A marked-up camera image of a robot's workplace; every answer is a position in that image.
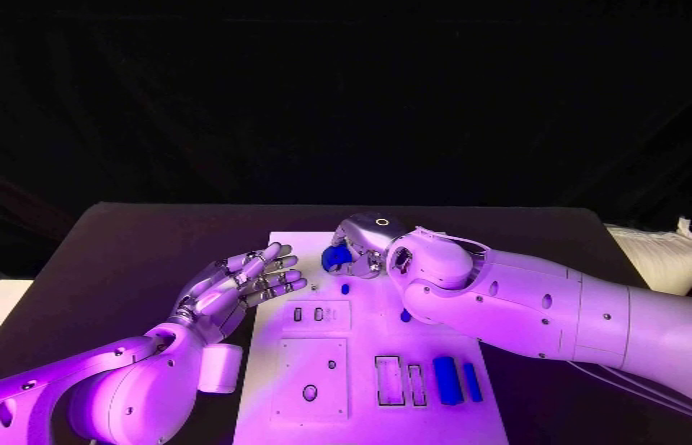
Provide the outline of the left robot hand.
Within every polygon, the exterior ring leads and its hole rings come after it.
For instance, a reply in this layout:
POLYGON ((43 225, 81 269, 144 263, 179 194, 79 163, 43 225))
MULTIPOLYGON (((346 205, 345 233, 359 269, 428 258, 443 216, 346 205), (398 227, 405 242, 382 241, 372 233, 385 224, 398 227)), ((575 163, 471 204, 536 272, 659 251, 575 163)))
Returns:
POLYGON ((212 262, 183 287, 169 322, 185 326, 205 344, 222 342, 249 309, 307 286, 293 268, 297 262, 291 246, 278 242, 212 262))

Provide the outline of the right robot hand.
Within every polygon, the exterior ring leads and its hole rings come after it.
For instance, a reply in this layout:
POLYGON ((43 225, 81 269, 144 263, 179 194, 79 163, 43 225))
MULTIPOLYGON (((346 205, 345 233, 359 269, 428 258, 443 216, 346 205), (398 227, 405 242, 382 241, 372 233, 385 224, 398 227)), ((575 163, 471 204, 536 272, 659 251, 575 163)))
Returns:
POLYGON ((411 228, 379 212, 362 212, 339 224, 321 266, 333 276, 376 278, 385 270, 389 248, 411 228))

